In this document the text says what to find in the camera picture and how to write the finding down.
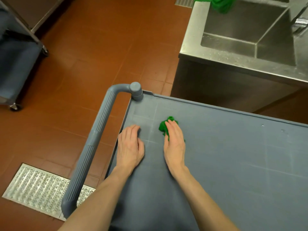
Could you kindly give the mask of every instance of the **cart top shelf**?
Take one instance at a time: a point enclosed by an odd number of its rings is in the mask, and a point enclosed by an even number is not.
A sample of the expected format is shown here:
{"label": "cart top shelf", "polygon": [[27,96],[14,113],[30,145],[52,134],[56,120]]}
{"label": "cart top shelf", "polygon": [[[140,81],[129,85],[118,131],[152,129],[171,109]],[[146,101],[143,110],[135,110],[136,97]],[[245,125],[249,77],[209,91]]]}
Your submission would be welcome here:
{"label": "cart top shelf", "polygon": [[191,174],[241,230],[307,230],[307,125],[147,92],[131,100],[123,122],[141,126],[145,156],[122,191],[112,227],[198,230],[164,161],[158,127],[168,116],[183,130]]}

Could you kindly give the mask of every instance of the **hand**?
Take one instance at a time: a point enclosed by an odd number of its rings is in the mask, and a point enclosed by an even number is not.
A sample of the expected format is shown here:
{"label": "hand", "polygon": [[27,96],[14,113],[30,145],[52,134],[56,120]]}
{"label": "hand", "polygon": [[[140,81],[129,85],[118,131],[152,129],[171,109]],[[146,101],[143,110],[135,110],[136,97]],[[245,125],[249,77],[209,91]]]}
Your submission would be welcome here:
{"label": "hand", "polygon": [[185,142],[183,132],[175,121],[168,120],[165,124],[169,132],[169,141],[168,136],[165,135],[164,156],[169,171],[174,177],[175,171],[185,166]]}
{"label": "hand", "polygon": [[144,143],[137,137],[140,126],[126,127],[118,137],[116,166],[129,170],[130,174],[144,156]]}

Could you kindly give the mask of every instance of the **left hand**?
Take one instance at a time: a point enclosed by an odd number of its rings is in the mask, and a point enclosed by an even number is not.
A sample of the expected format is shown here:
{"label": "left hand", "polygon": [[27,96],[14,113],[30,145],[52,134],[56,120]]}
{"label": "left hand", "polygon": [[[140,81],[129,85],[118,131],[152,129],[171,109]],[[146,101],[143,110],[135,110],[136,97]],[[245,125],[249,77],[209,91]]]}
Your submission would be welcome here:
{"label": "left hand", "polygon": [[126,127],[118,137],[116,166],[123,167],[132,173],[144,156],[144,143],[137,137],[140,126]]}

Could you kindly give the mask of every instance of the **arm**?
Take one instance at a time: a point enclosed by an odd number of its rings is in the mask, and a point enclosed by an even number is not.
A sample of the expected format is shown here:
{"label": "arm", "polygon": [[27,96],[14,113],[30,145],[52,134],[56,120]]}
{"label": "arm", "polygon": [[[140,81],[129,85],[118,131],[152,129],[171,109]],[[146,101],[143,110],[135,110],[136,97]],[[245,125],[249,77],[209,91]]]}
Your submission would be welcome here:
{"label": "arm", "polygon": [[179,183],[200,230],[238,230],[223,211],[204,191],[184,164],[185,143],[183,133],[175,121],[166,122],[170,141],[165,136],[164,156],[172,176]]}
{"label": "arm", "polygon": [[59,231],[108,230],[126,180],[144,156],[144,144],[137,138],[140,126],[125,128],[118,137],[116,166],[67,219]]}

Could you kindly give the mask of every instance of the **forearm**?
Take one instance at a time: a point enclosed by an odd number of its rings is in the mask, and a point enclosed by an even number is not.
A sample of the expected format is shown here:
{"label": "forearm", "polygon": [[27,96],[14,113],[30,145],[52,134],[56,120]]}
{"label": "forearm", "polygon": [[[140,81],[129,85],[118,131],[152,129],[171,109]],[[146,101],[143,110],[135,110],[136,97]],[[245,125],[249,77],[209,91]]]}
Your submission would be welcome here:
{"label": "forearm", "polygon": [[130,170],[115,167],[110,176],[71,214],[59,231],[108,230],[130,173]]}
{"label": "forearm", "polygon": [[205,192],[187,167],[179,167],[173,175],[187,197],[200,230],[238,230]]}

